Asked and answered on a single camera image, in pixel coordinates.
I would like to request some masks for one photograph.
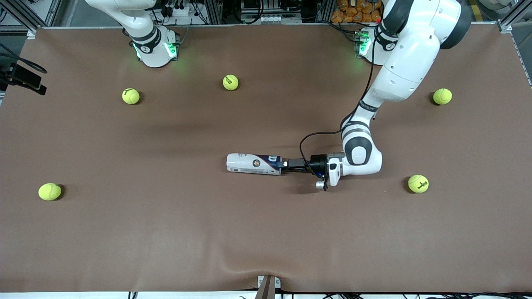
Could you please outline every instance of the yellow tennis ball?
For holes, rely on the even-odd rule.
[[[453,94],[447,88],[438,89],[433,96],[434,103],[438,105],[445,105],[451,101]]]
[[[61,187],[52,182],[44,184],[39,188],[39,197],[46,201],[56,200],[60,195]]]
[[[129,105],[137,104],[139,99],[140,94],[133,88],[127,88],[122,93],[122,100],[124,100],[124,102],[128,103]]]
[[[422,175],[415,175],[408,180],[408,187],[415,193],[423,193],[429,188],[429,180]]]
[[[227,90],[235,90],[238,87],[238,78],[235,75],[227,75],[223,78],[223,86]]]

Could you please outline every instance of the black cable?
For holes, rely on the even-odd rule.
[[[249,23],[247,23],[246,21],[243,21],[239,16],[237,16],[237,11],[240,9],[240,5],[238,5],[238,3],[240,1],[241,0],[234,0],[233,1],[233,16],[235,17],[237,22],[239,22],[240,24],[250,25],[250,24],[255,23],[256,21],[258,21],[261,18],[262,13],[264,12],[264,3],[262,3],[262,0],[258,0],[259,8],[257,9],[257,16],[255,17],[255,19],[253,19],[253,21],[251,21]]]
[[[340,27],[339,28],[344,34],[346,34],[343,29]],[[364,89],[364,93],[362,94],[362,96],[360,97],[360,100],[359,102],[365,97],[366,93],[368,93],[368,89],[369,89],[369,86],[370,86],[370,83],[371,83],[371,78],[373,76],[373,57],[375,56],[375,44],[376,44],[376,40],[373,40],[373,45],[372,45],[372,50],[371,50],[371,68],[370,68],[370,72],[369,72],[369,77],[368,77],[368,83],[366,84],[366,87]],[[303,161],[305,161],[305,165],[310,169],[310,172],[315,175],[316,177],[318,178],[322,178],[321,176],[317,175],[314,170],[310,167],[310,164],[309,164],[309,161],[306,159],[305,157],[305,154],[303,153],[303,149],[302,149],[302,146],[303,146],[303,142],[311,137],[311,136],[314,136],[314,135],[334,135],[334,134],[338,134],[340,132],[342,132],[342,124],[348,119],[348,118],[351,118],[354,113],[356,111],[356,107],[355,109],[353,109],[353,111],[351,111],[351,113],[349,113],[343,120],[342,122],[340,123],[340,129],[338,131],[332,131],[332,132],[314,132],[314,133],[310,133],[308,134],[307,136],[303,137],[303,139],[301,139],[301,142],[300,142],[300,153],[301,153],[301,157],[303,158]]]
[[[0,20],[0,23],[2,23],[5,20],[6,16],[7,16],[7,11],[4,10],[3,8],[0,8],[0,17],[2,17],[2,19]]]
[[[153,13],[153,17],[155,18],[155,22],[158,24],[158,25],[163,25],[163,23],[159,23],[159,18],[157,18],[157,15],[155,14],[155,11],[153,10],[153,7],[151,8],[152,10],[152,13]]]
[[[137,299],[138,292],[128,292],[128,299]]]
[[[360,100],[359,102],[365,97],[365,95],[368,93],[368,90],[369,90],[369,86],[370,86],[370,83],[371,83],[371,78],[373,77],[373,67],[375,66],[373,64],[373,58],[375,57],[375,44],[377,43],[377,37],[381,34],[382,32],[377,32],[377,34],[375,35],[375,40],[373,40],[373,45],[371,46],[371,67],[370,67],[370,71],[369,71],[369,77],[368,77],[368,82],[366,83],[366,87],[364,89],[364,93],[362,94],[362,96],[360,97]],[[355,114],[355,110],[356,110],[356,107],[353,109],[353,111],[351,111],[351,113],[349,113],[346,117],[344,117],[344,119],[342,120],[342,122],[340,123],[340,126],[342,126],[342,124],[349,118],[353,117],[353,115]]]
[[[344,29],[342,29],[342,26],[340,25],[340,23],[338,23],[338,26],[340,27],[340,31],[342,32],[342,34],[344,35],[344,37],[349,40],[350,42],[354,43],[354,44],[358,44],[358,42],[356,42],[354,39],[350,39],[349,36],[347,36],[347,33],[345,32]]]
[[[303,137],[303,139],[301,139],[301,142],[300,142],[300,153],[301,153],[301,157],[303,158],[303,161],[305,161],[305,165],[310,169],[310,172],[315,175],[316,177],[318,178],[322,178],[321,176],[317,175],[314,170],[310,167],[310,164],[309,164],[309,161],[306,159],[305,157],[305,154],[303,154],[303,149],[302,149],[302,145],[303,145],[303,142],[309,138],[310,136],[314,136],[314,135],[334,135],[334,134],[338,134],[340,133],[342,130],[338,130],[338,131],[334,131],[334,132],[314,132],[314,133],[310,133],[308,134],[307,136]]]
[[[329,26],[333,27],[334,29],[338,30],[338,31],[343,31],[345,33],[349,33],[349,34],[354,34],[356,32],[356,30],[347,30],[347,29],[343,29],[341,26],[340,26],[340,23],[338,23],[338,26],[334,25],[333,23],[329,22],[329,21],[326,21],[326,20],[322,20],[322,21],[319,21],[318,23],[325,23],[325,24],[328,24]],[[357,22],[353,22],[353,24],[357,24],[357,25],[360,25],[360,26],[364,26],[364,27],[368,27],[368,28],[375,28],[377,27],[378,25],[368,25],[368,24],[364,24],[364,23],[357,23]]]
[[[27,60],[27,59],[24,59],[24,58],[18,56],[15,52],[11,51],[8,47],[4,46],[4,44],[0,43],[0,46],[11,53],[11,54],[0,53],[0,56],[8,57],[8,58],[16,59],[16,60],[20,60],[23,63],[27,64],[32,69],[38,71],[38,72],[41,72],[43,74],[48,73],[48,71],[45,68],[41,67],[40,65],[38,65],[37,63],[35,63],[33,61],[30,61],[30,60]]]
[[[277,0],[277,5],[284,11],[296,12],[296,11],[300,11],[301,10],[301,3],[302,2],[299,2],[299,5],[296,6],[296,7],[290,7],[288,5],[284,5],[283,2],[284,2],[284,0]]]
[[[191,3],[192,3],[192,6],[194,7],[194,9],[196,10],[196,12],[198,13],[199,18],[205,23],[205,25],[209,25],[209,23],[207,22],[207,18],[205,18],[203,16],[203,13],[199,9],[199,6],[198,6],[198,3],[196,2],[196,0],[192,0]]]

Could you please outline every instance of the metal frame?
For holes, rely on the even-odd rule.
[[[46,26],[44,21],[20,0],[2,0],[0,5],[19,23],[33,33],[37,31],[37,28]]]
[[[62,0],[52,0],[52,5],[50,6],[50,9],[48,10],[48,15],[46,16],[46,20],[44,20],[46,26],[53,26],[54,22],[57,17],[57,9],[59,8],[59,5],[61,5]]]
[[[273,276],[263,276],[262,279],[259,277],[259,290],[255,295],[255,299],[275,299],[275,289],[277,281],[279,281],[279,288],[281,281],[277,277]]]
[[[207,9],[210,25],[222,24],[222,5],[218,0],[205,0],[205,8]]]
[[[532,0],[521,0],[510,8],[508,14],[499,20],[497,25],[502,33],[507,33],[512,30],[512,24],[521,20],[526,14],[527,9],[532,7]]]
[[[322,0],[320,9],[316,14],[316,23],[319,21],[330,21],[335,9],[336,0]]]

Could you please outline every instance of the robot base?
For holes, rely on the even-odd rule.
[[[143,53],[134,45],[138,60],[150,68],[160,68],[170,61],[176,61],[179,53],[181,41],[179,34],[164,26],[157,26],[157,28],[161,31],[161,41],[151,53]]]
[[[375,42],[375,30],[372,27],[366,27],[355,33],[355,40],[359,40],[360,44],[355,44],[356,57],[364,58],[369,63],[375,65],[383,65],[390,51],[383,51],[382,46],[375,44],[375,57],[373,57],[373,43]]]

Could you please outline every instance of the black band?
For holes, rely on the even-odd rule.
[[[395,45],[397,45],[397,40],[389,40],[386,38],[387,35],[382,35],[377,32],[377,28],[375,28],[375,40],[383,47],[383,50],[385,51],[391,51],[395,48]]]
[[[344,130],[345,130],[347,127],[349,127],[349,126],[353,126],[353,125],[355,125],[355,124],[359,124],[359,125],[361,125],[361,126],[364,126],[364,127],[366,127],[366,128],[369,130],[369,127],[368,127],[367,124],[365,124],[364,122],[361,122],[361,121],[357,121],[357,120],[355,120],[355,121],[350,121],[350,122],[348,122],[348,123],[345,124],[345,126],[342,128],[342,134],[344,133]]]
[[[363,100],[360,100],[359,106],[360,106],[360,108],[362,108],[364,110],[368,110],[369,112],[377,112],[377,109],[378,109],[377,107],[373,107],[371,105],[368,105],[368,104],[364,103]]]
[[[132,35],[129,35],[131,37],[132,40],[134,41],[137,41],[137,42],[142,42],[142,41],[145,41],[145,40],[148,40],[150,39],[154,34],[155,32],[158,30],[157,26],[153,26],[153,29],[152,29],[152,32],[148,33],[147,35],[145,36],[142,36],[142,37],[134,37]]]
[[[159,42],[161,41],[161,35],[162,35],[161,31],[159,30],[159,28],[155,28],[155,29],[157,31],[157,35],[155,36],[155,38],[151,42],[146,43],[146,44],[141,44],[141,43],[135,42],[135,46],[142,53],[149,54],[149,53],[153,52],[153,48],[155,48],[155,46],[157,46],[159,44]]]
[[[465,12],[465,9],[462,5],[462,11],[460,12],[460,17],[458,18],[458,22],[453,28],[453,31],[451,31],[451,34],[447,39],[440,45],[440,49],[450,49],[454,46],[456,46],[462,38],[466,35],[467,31],[469,30],[469,27],[471,26],[471,19],[467,12]]]
[[[381,22],[380,28],[388,36],[395,36],[403,30],[414,0],[396,1],[390,12]]]

